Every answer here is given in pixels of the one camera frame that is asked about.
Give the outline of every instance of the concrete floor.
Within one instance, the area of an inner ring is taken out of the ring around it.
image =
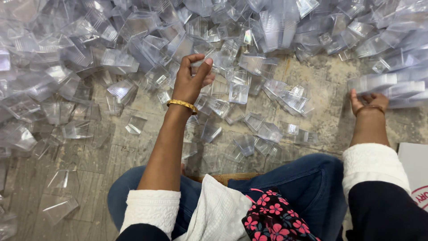
[[[367,73],[367,67],[359,60],[341,62],[337,55],[317,55],[299,63],[294,56],[281,56],[274,79],[290,87],[306,80],[312,87],[311,103],[315,110],[308,118],[294,117],[284,112],[264,92],[250,96],[248,104],[241,106],[246,114],[261,114],[266,121],[279,125],[280,121],[298,124],[301,129],[318,133],[315,146],[294,145],[283,139],[280,146],[290,152],[292,161],[310,153],[327,153],[340,157],[349,145],[355,119],[345,99],[346,80]],[[99,99],[107,91],[93,82],[92,98]],[[112,241],[118,235],[107,209],[107,193],[111,184],[128,169],[145,165],[153,149],[163,115],[158,99],[138,91],[131,105],[121,116],[103,116],[99,128],[112,135],[100,149],[91,149],[86,140],[69,140],[65,145],[51,147],[41,159],[11,158],[3,160],[9,165],[4,199],[1,205],[18,216],[18,233],[11,241]],[[131,115],[147,119],[144,131],[139,135],[127,132],[125,125]],[[210,116],[223,127],[212,143],[200,141],[202,126],[187,129],[185,142],[197,143],[198,153],[188,159],[186,174],[198,175],[203,156],[222,153],[234,134],[250,133],[244,123],[228,125],[214,113]],[[399,142],[428,143],[428,108],[411,108],[386,113],[387,133],[393,148]],[[255,153],[240,163],[224,161],[219,173],[267,172],[281,164],[266,162]],[[46,188],[58,169],[76,169],[78,187],[75,196],[79,207],[54,227],[50,227],[42,210],[58,203],[64,197]]]

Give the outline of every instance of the white embroidered sleeve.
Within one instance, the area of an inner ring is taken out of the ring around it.
[[[147,223],[158,227],[171,239],[180,197],[180,192],[166,190],[129,191],[126,200],[128,207],[120,232],[132,224]]]
[[[390,147],[365,143],[343,152],[343,190],[346,199],[351,188],[364,181],[384,181],[402,187],[410,194],[409,180],[397,153]]]

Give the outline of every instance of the gold bangle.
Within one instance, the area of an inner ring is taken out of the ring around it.
[[[184,102],[184,101],[181,101],[181,100],[177,100],[177,99],[170,99],[170,100],[168,100],[168,102],[166,103],[166,105],[169,107],[169,104],[177,104],[177,105],[186,106],[186,107],[188,107],[188,108],[190,108],[190,109],[193,110],[192,115],[198,114],[198,109],[194,105],[189,104],[187,102]]]
[[[366,105],[366,106],[359,108],[357,110],[357,112],[355,113],[355,116],[357,116],[360,111],[362,111],[363,109],[367,109],[367,108],[378,109],[379,111],[381,111],[383,113],[383,115],[385,115],[385,111],[383,110],[382,106],[380,106],[380,105]]]

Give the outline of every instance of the blue jeans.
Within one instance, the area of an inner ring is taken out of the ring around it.
[[[110,188],[107,204],[118,230],[123,224],[129,190],[137,188],[144,168],[139,166],[128,170]],[[343,164],[339,159],[325,154],[311,154],[249,180],[229,180],[228,187],[257,200],[262,193],[250,191],[250,188],[267,191],[276,186],[308,224],[311,233],[323,241],[334,241],[347,209],[342,178]],[[180,208],[172,239],[187,231],[201,188],[201,183],[181,176]]]

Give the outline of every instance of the floral fabric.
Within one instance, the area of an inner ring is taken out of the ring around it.
[[[310,232],[277,187],[263,193],[257,202],[251,201],[254,204],[242,219],[251,241],[321,241]]]

